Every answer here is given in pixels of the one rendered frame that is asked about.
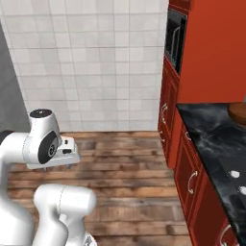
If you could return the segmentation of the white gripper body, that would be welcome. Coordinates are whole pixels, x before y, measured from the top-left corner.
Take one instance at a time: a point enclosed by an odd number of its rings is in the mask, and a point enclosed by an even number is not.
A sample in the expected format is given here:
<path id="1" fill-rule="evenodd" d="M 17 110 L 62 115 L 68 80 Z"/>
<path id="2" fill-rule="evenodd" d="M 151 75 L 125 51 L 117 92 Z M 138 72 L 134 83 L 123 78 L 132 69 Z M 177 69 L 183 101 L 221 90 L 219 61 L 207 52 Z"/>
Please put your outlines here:
<path id="1" fill-rule="evenodd" d="M 72 152 L 70 154 L 60 154 L 59 156 L 55 156 L 44 164 L 28 163 L 27 167 L 29 169 L 47 168 L 47 167 L 54 167 L 54 166 L 59 166 L 59 165 L 79 163 L 80 160 L 81 160 L 80 155 L 77 152 Z"/>

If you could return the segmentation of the brown wooden bowl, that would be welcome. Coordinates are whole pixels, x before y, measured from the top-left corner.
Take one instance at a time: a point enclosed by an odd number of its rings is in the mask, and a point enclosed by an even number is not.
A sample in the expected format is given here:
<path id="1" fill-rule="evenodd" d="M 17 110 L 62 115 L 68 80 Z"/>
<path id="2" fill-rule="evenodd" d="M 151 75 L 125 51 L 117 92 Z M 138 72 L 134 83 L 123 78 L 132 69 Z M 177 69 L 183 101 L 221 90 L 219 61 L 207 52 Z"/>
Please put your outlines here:
<path id="1" fill-rule="evenodd" d="M 234 122 L 246 126 L 246 103 L 230 103 L 228 105 L 228 114 Z"/>

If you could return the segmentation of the red base cabinet door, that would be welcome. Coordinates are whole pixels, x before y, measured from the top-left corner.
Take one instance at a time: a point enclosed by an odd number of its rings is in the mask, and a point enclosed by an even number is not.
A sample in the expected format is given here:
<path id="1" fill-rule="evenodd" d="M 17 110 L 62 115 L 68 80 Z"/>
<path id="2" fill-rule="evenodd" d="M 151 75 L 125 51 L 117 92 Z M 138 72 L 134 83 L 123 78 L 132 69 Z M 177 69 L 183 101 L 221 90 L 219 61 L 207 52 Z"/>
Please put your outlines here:
<path id="1" fill-rule="evenodd" d="M 193 180 L 194 193 L 191 195 L 188 193 L 186 186 L 190 175 L 196 170 L 198 171 L 198 176 Z M 174 179 L 186 222 L 189 221 L 189 217 L 191 214 L 191 207 L 193 203 L 193 198 L 195 196 L 196 186 L 200 179 L 200 171 L 201 168 L 198 169 L 193 157 L 188 152 L 187 145 L 185 144 L 185 139 L 181 137 L 177 156 L 177 163 L 174 172 Z"/>
<path id="2" fill-rule="evenodd" d="M 220 234 L 227 225 L 230 223 L 219 197 L 204 175 L 188 223 L 193 246 L 220 246 Z"/>

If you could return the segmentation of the red tall cabinet door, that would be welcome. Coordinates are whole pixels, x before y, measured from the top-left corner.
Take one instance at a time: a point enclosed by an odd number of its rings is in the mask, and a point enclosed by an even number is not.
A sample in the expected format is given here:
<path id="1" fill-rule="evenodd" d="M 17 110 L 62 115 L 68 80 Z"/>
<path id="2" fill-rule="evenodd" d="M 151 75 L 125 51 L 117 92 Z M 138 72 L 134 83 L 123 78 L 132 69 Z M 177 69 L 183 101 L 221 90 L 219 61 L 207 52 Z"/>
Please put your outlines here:
<path id="1" fill-rule="evenodd" d="M 167 167 L 175 168 L 176 150 L 174 143 L 175 139 L 175 124 L 176 124 L 176 103 L 179 89 L 179 76 L 174 71 L 167 57 L 163 58 L 163 69 L 160 89 L 160 108 L 159 108 L 159 124 L 158 131 L 163 130 L 165 142 L 160 142 L 165 157 Z M 161 106 L 167 103 L 168 110 L 166 112 L 166 124 L 161 121 Z"/>

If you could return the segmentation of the red drawer front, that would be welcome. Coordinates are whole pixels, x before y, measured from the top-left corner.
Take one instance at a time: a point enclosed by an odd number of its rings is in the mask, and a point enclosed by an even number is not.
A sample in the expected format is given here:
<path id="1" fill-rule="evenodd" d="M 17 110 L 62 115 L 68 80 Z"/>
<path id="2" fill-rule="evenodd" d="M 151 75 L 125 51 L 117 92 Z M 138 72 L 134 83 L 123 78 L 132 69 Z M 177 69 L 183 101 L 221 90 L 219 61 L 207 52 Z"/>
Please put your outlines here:
<path id="1" fill-rule="evenodd" d="M 187 129 L 185 127 L 185 124 L 183 123 L 182 125 L 182 135 L 184 137 L 184 142 L 185 144 L 187 145 L 187 148 L 188 148 L 188 152 L 190 153 L 190 155 L 193 157 L 194 159 L 194 162 L 196 164 L 196 166 L 198 167 L 198 169 L 201 168 L 201 162 L 200 162 L 200 158 L 199 158 L 199 155 L 195 149 L 195 146 L 192 142 L 192 140 L 188 140 L 186 137 L 185 137 L 185 132 L 187 132 Z"/>

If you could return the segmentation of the red tall cabinet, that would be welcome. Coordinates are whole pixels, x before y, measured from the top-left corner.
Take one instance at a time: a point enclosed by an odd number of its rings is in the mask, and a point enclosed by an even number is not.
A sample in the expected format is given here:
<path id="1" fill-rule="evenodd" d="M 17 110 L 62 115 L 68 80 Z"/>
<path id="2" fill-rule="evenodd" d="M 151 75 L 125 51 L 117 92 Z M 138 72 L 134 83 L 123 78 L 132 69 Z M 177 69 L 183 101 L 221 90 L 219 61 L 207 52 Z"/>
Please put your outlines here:
<path id="1" fill-rule="evenodd" d="M 246 96 L 246 0 L 169 0 L 187 15 L 180 103 Z"/>

